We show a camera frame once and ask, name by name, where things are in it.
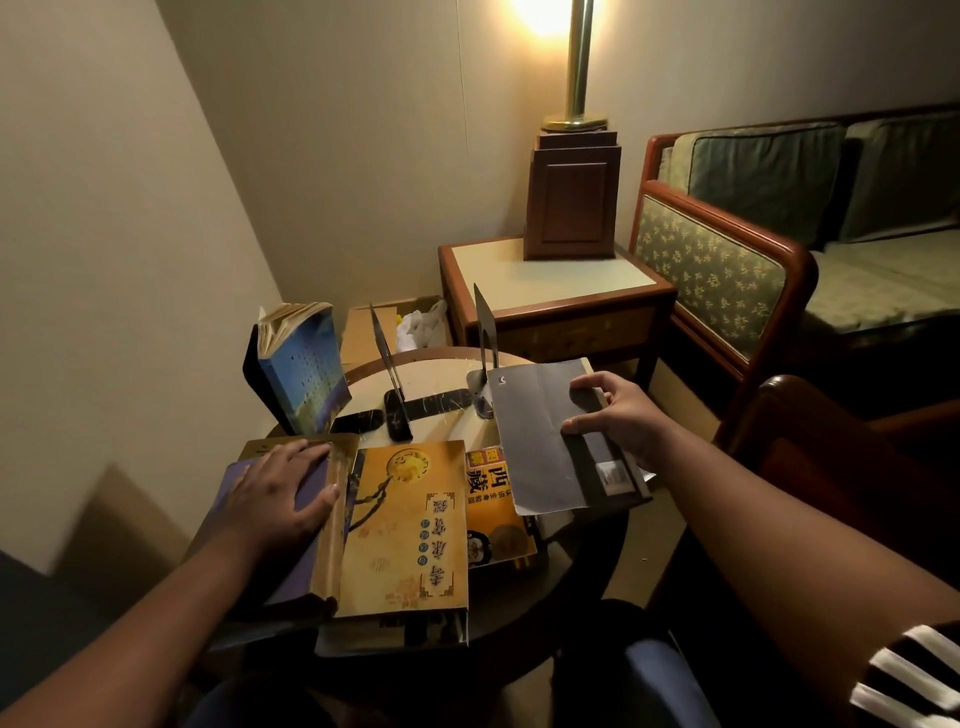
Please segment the dark blue book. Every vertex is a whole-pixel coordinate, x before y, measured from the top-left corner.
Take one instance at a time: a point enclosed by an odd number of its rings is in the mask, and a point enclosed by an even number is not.
[[[285,303],[261,318],[256,358],[290,434],[328,432],[350,401],[329,303]]]

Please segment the forearm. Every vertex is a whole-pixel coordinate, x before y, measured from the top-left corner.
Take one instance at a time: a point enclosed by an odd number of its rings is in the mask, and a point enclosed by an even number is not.
[[[650,464],[738,597],[835,705],[901,632],[960,619],[949,585],[682,428],[664,429]]]
[[[249,559],[211,541],[93,644],[0,715],[0,728],[155,726],[242,593]]]

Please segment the hand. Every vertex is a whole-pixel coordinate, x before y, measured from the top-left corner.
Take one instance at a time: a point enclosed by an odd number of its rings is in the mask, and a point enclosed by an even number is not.
[[[636,456],[640,465],[652,467],[650,455],[654,445],[673,421],[650,401],[642,389],[622,376],[594,372],[570,381],[570,389],[583,387],[600,387],[608,406],[597,412],[571,417],[561,425],[561,432],[564,435],[603,432]]]
[[[340,488],[327,485],[300,511],[294,510],[294,497],[329,452],[329,444],[308,448],[306,440],[275,446],[240,473],[208,540],[230,539],[251,567],[266,556],[305,546],[326,522]]]

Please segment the person's sleeve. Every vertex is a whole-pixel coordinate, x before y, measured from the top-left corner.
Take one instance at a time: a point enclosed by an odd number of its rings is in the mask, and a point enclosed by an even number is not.
[[[960,728],[960,621],[914,627],[878,651],[850,702],[864,728]]]

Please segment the wooden nightstand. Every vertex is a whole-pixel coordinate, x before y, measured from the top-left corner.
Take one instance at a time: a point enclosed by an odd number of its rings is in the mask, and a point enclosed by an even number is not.
[[[524,260],[522,238],[442,245],[440,273],[454,341],[480,345],[476,283],[502,352],[531,361],[638,358],[649,384],[677,289],[617,248],[606,260]]]

